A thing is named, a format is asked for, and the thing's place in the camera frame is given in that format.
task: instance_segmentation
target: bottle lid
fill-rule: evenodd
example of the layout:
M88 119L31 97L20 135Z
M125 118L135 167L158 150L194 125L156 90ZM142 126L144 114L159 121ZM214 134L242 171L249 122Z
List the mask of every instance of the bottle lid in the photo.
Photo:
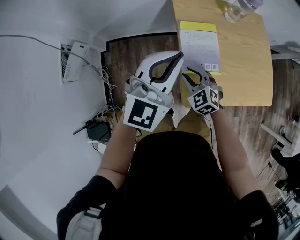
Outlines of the bottle lid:
M247 0L252 6L258 8L263 4L263 0Z

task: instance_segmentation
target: barcode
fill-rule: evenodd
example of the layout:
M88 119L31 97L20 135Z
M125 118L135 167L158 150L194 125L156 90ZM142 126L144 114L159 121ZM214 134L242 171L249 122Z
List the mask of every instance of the barcode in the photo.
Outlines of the barcode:
M219 65L218 64L212 64L212 71L218 72L219 71Z
M205 64L205 70L206 71L211 71L211 64L210 63Z

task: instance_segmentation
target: clear plastic bottle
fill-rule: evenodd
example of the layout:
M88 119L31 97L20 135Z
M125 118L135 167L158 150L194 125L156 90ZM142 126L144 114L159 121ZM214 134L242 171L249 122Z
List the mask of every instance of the clear plastic bottle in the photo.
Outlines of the clear plastic bottle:
M257 10L263 4L263 0L236 0L225 12L225 18L231 22L236 23L249 13Z

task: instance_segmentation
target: person's right arm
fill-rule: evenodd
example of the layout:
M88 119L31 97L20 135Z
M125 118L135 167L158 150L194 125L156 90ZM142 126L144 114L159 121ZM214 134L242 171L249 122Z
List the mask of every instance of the person's right arm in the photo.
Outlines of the person's right arm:
M223 109L211 114L222 171L237 198L260 190L249 165L246 151Z

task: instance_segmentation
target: wooden floor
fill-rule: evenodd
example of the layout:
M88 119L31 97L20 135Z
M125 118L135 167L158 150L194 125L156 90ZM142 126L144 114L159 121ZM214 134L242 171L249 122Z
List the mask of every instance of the wooden floor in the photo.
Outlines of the wooden floor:
M124 82L134 74L145 56L159 51L178 50L178 41L176 35L135 37L110 42L108 50L105 53L105 65L112 76L110 82L119 86L113 90L113 96L117 104L123 106L125 103ZM164 69L165 66L158 67L157 75L161 75ZM291 60L275 60L273 61L273 74L273 105L271 107L225 107L225 111L246 149L254 176L257 176L270 161L277 175L284 178L284 169L270 156L276 140L261 129L260 124L263 122L275 131L279 131L284 125L287 138L291 141L295 139L299 129L289 123L287 117L300 113L300 71L293 69ZM177 125L188 112L181 104L179 81L172 93L175 98L174 123ZM215 137L213 140L214 153L218 156ZM267 167L257 180L270 203L275 203L280 197L274 186L274 182L278 180L275 173Z

